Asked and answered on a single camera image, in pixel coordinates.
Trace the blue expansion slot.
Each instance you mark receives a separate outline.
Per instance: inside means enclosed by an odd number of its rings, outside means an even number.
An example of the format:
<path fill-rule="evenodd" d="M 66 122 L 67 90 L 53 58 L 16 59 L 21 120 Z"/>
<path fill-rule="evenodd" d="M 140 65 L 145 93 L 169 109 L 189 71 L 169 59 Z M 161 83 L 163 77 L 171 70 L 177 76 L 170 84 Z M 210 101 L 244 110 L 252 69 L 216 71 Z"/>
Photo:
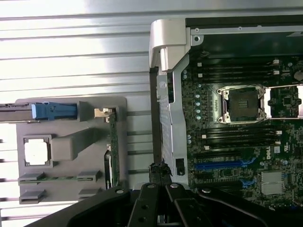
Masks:
<path fill-rule="evenodd" d="M 195 164 L 197 170 L 242 167 L 241 161 L 204 162 Z"/>

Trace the black expansion slot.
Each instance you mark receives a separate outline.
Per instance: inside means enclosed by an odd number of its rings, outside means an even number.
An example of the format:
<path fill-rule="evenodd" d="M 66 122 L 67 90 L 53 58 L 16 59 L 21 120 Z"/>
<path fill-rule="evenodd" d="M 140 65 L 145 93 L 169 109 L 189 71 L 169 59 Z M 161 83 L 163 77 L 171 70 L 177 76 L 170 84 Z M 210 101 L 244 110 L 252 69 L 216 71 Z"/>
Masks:
<path fill-rule="evenodd" d="M 216 158 L 216 157 L 238 157 L 241 156 L 239 151 L 219 151 L 219 152 L 203 152 L 194 154 L 195 158 Z"/>

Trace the green motherboard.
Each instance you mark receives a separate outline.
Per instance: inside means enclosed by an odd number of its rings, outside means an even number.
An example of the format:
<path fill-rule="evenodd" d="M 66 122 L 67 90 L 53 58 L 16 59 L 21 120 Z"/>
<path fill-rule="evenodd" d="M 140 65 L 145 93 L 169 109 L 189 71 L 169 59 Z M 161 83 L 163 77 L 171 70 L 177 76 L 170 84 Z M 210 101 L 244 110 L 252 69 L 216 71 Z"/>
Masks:
<path fill-rule="evenodd" d="M 191 189 L 218 188 L 274 210 L 303 210 L 303 119 L 223 124 L 217 89 L 236 85 L 303 84 L 303 56 L 210 59 L 190 57 L 181 76 L 186 156 L 177 175 Z M 195 158 L 203 152 L 239 151 L 238 157 Z M 241 161 L 242 167 L 197 170 L 204 162 Z M 264 195 L 262 172 L 283 172 L 285 192 Z"/>

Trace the open grey pc case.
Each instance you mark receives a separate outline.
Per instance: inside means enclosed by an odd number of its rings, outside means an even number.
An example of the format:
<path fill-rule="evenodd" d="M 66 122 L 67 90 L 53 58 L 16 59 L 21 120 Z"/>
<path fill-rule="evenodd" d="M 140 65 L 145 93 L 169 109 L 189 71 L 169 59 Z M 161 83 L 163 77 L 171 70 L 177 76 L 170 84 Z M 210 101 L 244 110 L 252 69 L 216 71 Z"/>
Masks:
<path fill-rule="evenodd" d="M 303 15 L 160 19 L 151 25 L 150 68 L 157 77 L 162 160 L 177 175 L 186 156 L 181 76 L 190 57 L 210 59 L 303 56 Z"/>

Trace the green ram stick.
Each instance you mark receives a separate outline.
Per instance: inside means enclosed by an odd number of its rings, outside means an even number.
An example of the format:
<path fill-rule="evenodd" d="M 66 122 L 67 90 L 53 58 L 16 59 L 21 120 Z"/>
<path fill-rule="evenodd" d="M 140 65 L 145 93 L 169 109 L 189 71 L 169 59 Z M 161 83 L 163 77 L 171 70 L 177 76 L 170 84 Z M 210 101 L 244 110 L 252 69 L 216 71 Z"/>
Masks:
<path fill-rule="evenodd" d="M 43 183 L 43 182 L 59 182 L 59 181 L 78 181 L 78 182 L 90 182 L 95 181 L 93 177 L 78 177 L 78 176 L 61 176 L 61 177 L 50 177 L 50 176 L 42 176 L 38 178 L 33 179 L 18 179 L 19 183 L 25 184 L 25 183 Z"/>

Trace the silver chipset heatsink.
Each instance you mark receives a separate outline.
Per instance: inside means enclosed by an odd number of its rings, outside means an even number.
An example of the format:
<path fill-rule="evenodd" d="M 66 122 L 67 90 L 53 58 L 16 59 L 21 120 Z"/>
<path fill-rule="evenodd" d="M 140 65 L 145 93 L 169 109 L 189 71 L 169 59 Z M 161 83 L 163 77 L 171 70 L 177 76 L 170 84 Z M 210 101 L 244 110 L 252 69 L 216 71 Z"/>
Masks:
<path fill-rule="evenodd" d="M 285 192 L 283 172 L 262 172 L 261 192 L 264 195 L 283 194 Z"/>

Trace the grey parts rack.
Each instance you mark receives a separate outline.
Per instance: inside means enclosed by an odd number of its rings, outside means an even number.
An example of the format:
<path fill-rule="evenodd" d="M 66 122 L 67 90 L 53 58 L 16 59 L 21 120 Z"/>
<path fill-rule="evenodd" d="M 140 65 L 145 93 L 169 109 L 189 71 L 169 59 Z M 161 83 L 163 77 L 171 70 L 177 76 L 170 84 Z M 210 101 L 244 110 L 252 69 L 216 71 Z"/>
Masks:
<path fill-rule="evenodd" d="M 18 179 L 42 176 L 93 177 L 94 182 L 59 181 L 19 183 L 19 203 L 37 204 L 50 201 L 80 201 L 105 187 L 104 154 L 107 149 L 109 124 L 95 118 L 94 109 L 115 108 L 120 165 L 120 186 L 127 187 L 127 101 L 124 97 L 66 97 L 51 98 L 49 102 L 76 104 L 76 119 L 27 122 L 17 124 Z M 43 139 L 48 146 L 48 161 L 33 165 L 25 161 L 25 143 Z"/>

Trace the cpu socket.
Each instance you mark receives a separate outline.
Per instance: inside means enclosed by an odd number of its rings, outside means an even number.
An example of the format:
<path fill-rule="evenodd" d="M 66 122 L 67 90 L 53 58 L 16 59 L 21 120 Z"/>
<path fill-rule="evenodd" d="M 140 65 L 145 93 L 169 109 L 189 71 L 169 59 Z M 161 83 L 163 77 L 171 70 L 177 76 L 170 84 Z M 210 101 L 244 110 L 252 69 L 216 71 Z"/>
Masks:
<path fill-rule="evenodd" d="M 218 122 L 223 124 L 252 124 L 264 121 L 264 95 L 262 85 L 236 85 L 217 89 L 221 96 L 221 116 Z"/>

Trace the silver cpu chip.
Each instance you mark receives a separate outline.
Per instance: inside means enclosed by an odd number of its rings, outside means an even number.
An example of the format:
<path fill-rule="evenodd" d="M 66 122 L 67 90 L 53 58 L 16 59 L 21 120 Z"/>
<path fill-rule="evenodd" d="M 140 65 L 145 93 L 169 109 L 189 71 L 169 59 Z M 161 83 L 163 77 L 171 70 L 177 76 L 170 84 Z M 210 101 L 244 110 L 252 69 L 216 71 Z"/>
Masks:
<path fill-rule="evenodd" d="M 48 161 L 48 146 L 43 139 L 30 139 L 25 143 L 25 161 L 31 166 Z"/>

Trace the hard disk blue caddy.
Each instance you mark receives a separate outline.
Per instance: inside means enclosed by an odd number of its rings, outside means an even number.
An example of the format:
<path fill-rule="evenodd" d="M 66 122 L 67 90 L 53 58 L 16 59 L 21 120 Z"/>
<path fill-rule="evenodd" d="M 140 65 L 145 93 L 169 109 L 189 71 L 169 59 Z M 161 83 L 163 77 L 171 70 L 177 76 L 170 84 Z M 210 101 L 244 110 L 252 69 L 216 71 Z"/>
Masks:
<path fill-rule="evenodd" d="M 0 104 L 0 122 L 40 122 L 77 117 L 76 104 L 54 102 Z"/>

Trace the metal socket cover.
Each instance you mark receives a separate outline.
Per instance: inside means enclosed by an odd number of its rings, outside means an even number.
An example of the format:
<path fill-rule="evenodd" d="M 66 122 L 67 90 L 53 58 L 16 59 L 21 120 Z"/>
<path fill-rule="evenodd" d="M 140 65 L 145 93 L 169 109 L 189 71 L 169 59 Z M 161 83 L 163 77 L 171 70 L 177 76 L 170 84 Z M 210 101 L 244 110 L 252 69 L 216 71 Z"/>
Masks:
<path fill-rule="evenodd" d="M 303 119 L 303 84 L 267 87 L 264 94 L 266 118 Z"/>

